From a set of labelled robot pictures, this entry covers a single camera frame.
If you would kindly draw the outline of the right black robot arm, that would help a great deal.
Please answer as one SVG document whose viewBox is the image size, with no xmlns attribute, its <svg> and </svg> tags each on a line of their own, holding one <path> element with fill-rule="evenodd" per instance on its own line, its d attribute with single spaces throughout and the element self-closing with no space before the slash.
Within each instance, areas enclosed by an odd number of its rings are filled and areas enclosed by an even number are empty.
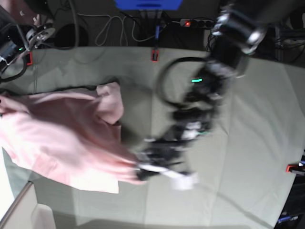
<svg viewBox="0 0 305 229">
<path fill-rule="evenodd" d="M 47 40 L 55 33 L 52 23 L 40 23 L 40 16 L 55 19 L 46 0 L 2 0 L 0 2 L 0 82 L 8 83 L 23 76 L 31 65 L 31 51 L 41 45 L 54 48 Z M 3 77 L 15 62 L 21 70 Z"/>
</svg>

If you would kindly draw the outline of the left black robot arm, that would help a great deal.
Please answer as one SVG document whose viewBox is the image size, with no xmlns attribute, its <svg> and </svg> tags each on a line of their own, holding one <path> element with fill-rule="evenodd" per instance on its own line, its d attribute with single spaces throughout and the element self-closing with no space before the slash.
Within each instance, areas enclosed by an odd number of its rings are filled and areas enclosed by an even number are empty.
<svg viewBox="0 0 305 229">
<path fill-rule="evenodd" d="M 164 134 L 149 139 L 139 153 L 136 175 L 146 181 L 164 175 L 179 190 L 191 189 L 197 181 L 189 168 L 175 171 L 186 164 L 188 146 L 209 133 L 219 107 L 244 55 L 251 55 L 265 37 L 267 27 L 296 10 L 301 0 L 229 0 L 222 6 L 211 31 L 215 45 L 206 57 L 182 57 L 167 64 L 158 74 L 155 92 L 173 111 L 173 125 Z M 200 62 L 202 67 L 191 80 L 190 90 L 179 103 L 166 97 L 164 83 L 169 71 L 184 62 Z"/>
</svg>

